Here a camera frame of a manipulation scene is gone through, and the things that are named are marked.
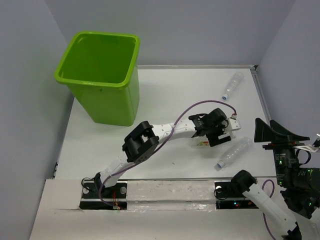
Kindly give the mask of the clear square plastic bottle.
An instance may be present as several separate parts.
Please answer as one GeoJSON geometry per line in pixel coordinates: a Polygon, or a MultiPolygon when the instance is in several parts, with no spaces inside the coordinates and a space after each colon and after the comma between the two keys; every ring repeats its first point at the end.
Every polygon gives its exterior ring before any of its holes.
{"type": "Polygon", "coordinates": [[[195,148],[209,147],[210,143],[206,136],[194,137],[191,139],[191,145],[195,148]]]}

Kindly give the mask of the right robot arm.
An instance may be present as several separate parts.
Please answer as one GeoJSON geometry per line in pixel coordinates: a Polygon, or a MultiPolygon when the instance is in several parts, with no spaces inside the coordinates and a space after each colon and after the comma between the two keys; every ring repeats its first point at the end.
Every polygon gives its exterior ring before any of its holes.
{"type": "Polygon", "coordinates": [[[308,154],[320,150],[320,140],[305,145],[309,137],[294,134],[275,120],[265,123],[255,119],[254,142],[263,143],[265,150],[273,152],[277,184],[293,217],[282,210],[258,185],[246,170],[239,171],[230,183],[235,196],[252,201],[280,231],[284,240],[318,240],[320,238],[320,170],[304,168],[299,152],[308,154]]]}

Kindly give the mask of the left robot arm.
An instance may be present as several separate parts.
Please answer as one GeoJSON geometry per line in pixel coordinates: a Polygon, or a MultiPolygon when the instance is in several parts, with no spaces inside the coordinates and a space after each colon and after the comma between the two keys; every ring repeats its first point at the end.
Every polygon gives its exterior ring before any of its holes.
{"type": "Polygon", "coordinates": [[[206,137],[210,147],[229,142],[229,134],[238,128],[236,117],[236,113],[227,117],[216,108],[210,113],[180,116],[173,123],[141,122],[124,138],[122,153],[116,160],[93,178],[94,193],[101,198],[108,196],[123,173],[148,160],[169,141],[206,137]]]}

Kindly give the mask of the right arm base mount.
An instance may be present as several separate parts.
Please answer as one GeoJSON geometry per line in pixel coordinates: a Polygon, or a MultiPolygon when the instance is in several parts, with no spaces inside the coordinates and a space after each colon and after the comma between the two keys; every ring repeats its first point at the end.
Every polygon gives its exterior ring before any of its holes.
{"type": "Polygon", "coordinates": [[[215,207],[217,210],[257,209],[255,203],[242,193],[232,188],[231,181],[217,181],[214,183],[215,207]]]}

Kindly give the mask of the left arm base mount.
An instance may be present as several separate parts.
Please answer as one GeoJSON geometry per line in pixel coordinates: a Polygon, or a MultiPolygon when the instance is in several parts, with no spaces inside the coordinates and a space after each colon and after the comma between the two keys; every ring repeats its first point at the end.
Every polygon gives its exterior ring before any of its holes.
{"type": "Polygon", "coordinates": [[[115,186],[101,191],[99,198],[98,188],[93,179],[85,177],[81,181],[82,193],[79,203],[81,210],[115,210],[127,209],[127,188],[126,181],[118,181],[115,186]]]}

